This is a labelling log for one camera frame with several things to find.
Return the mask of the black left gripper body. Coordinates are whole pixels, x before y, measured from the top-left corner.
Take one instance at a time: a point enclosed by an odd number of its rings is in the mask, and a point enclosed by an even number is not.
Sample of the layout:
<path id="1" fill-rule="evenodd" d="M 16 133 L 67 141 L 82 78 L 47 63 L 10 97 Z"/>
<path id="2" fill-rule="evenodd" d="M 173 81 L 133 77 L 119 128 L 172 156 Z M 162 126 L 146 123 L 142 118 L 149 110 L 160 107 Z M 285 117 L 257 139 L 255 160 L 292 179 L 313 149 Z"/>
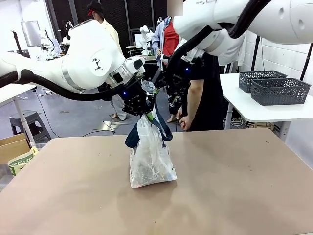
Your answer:
<path id="1" fill-rule="evenodd" d="M 130 89 L 121 93 L 124 101 L 123 110 L 134 116 L 141 116 L 144 113 L 146 103 L 146 92 L 143 89 Z"/>

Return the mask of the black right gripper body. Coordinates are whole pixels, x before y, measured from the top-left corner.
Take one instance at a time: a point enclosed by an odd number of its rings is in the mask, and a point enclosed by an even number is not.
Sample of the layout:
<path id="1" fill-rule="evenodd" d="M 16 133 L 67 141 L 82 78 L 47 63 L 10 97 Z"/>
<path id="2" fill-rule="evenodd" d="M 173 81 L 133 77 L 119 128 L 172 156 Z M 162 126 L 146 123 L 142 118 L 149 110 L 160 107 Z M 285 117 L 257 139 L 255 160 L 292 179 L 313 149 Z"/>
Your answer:
<path id="1" fill-rule="evenodd" d="M 173 70 L 168 71 L 167 66 L 161 64 L 152 79 L 154 89 L 168 87 L 170 95 L 182 96 L 188 90 L 190 85 L 188 80 L 190 71 L 189 66 L 182 64 L 179 64 L 175 66 Z"/>

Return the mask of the person's right hand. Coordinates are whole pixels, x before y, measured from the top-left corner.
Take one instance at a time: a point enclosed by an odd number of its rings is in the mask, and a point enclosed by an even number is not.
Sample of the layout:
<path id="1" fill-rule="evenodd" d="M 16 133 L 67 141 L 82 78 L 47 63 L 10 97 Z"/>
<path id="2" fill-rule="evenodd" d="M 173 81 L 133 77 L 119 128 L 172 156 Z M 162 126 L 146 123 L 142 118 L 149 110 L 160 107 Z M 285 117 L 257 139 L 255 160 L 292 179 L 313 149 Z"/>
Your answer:
<path id="1" fill-rule="evenodd" d="M 192 123 L 192 119 L 189 116 L 184 116 L 179 120 L 179 124 L 183 131 L 189 130 L 191 123 Z"/>

